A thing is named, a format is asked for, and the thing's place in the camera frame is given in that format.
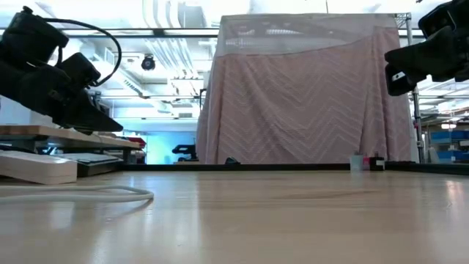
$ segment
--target ceiling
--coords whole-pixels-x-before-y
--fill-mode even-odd
[[[104,29],[132,28],[217,28],[222,15],[246,13],[302,12],[411,12],[413,28],[418,19],[445,1],[423,0],[1,0],[0,27],[6,27],[23,5],[44,17],[69,18]],[[56,25],[73,29],[71,25]],[[196,122],[200,110],[199,90],[207,86],[216,39],[122,38],[123,59],[114,77],[97,91],[116,118],[139,118],[147,122],[158,118],[187,118]],[[64,50],[64,57],[77,51],[92,60],[103,76],[110,73],[117,52],[106,38],[74,38]],[[142,60],[153,56],[154,70],[143,70]],[[419,84],[421,95],[467,95],[469,84],[453,81]],[[449,113],[469,108],[466,99],[421,100],[424,114]]]

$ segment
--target white cable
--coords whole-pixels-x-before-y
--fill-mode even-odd
[[[12,202],[135,202],[153,199],[151,191],[127,186],[0,186],[0,191],[99,191],[121,189],[131,195],[31,194],[0,197],[0,204]]]

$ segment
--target security camera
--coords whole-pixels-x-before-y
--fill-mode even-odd
[[[147,54],[145,55],[145,59],[141,62],[141,68],[144,70],[154,70],[155,69],[155,60],[153,59],[153,55]]]

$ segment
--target wooden table surface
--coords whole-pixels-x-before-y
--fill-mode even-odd
[[[90,135],[83,133],[49,128],[41,125],[0,125],[0,141],[28,140],[31,136],[47,136],[44,146],[58,144],[65,147],[129,147],[140,149],[139,143],[123,139],[113,139],[108,136]]]
[[[2,263],[469,263],[463,177],[117,172],[78,184],[155,200],[0,205]]]

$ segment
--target pink fabric cover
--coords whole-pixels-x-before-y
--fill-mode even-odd
[[[357,42],[281,55],[219,56],[199,118],[203,164],[347,163],[359,150],[410,160],[407,96],[388,95],[383,54],[397,29]]]

